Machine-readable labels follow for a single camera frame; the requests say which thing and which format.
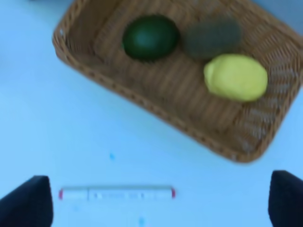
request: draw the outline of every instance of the white marker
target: white marker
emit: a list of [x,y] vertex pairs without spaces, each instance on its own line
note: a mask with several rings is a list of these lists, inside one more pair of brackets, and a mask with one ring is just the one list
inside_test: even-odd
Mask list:
[[60,200],[162,200],[175,197],[175,189],[165,186],[65,187],[59,191]]

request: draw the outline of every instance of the avocado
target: avocado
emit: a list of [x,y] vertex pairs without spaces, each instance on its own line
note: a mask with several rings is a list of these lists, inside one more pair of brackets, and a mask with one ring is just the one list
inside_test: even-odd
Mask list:
[[135,60],[155,61],[172,53],[180,40],[180,32],[171,19],[163,15],[141,16],[124,31],[125,53]]

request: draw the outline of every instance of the woven basket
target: woven basket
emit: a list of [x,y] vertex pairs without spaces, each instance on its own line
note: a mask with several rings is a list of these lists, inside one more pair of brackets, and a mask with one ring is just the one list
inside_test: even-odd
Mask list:
[[[266,94],[244,104],[209,94],[204,63],[180,48],[153,64],[131,60],[121,48],[123,31],[137,16],[152,13],[173,19],[181,32],[206,17],[238,19],[244,31],[238,52],[266,67]],[[248,0],[76,0],[56,28],[53,44],[62,61],[91,80],[237,162],[264,153],[303,78],[301,37]]]

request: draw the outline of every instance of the lemon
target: lemon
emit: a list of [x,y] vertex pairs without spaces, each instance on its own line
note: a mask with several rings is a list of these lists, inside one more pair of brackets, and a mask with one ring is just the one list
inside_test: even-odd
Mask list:
[[267,71],[255,59],[241,54],[222,54],[204,67],[208,90],[228,99],[248,102],[267,88]]

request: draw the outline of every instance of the white table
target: white table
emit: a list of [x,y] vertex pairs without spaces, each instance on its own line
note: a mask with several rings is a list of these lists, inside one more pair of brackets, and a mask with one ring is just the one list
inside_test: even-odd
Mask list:
[[[303,34],[299,0],[259,1]],[[0,197],[33,175],[48,175],[53,227],[137,227],[140,218],[145,227],[271,226],[272,171],[303,178],[303,93],[265,155],[235,164],[61,63],[51,36],[68,4],[0,0]],[[122,183],[171,184],[177,197],[57,199],[63,185]]]

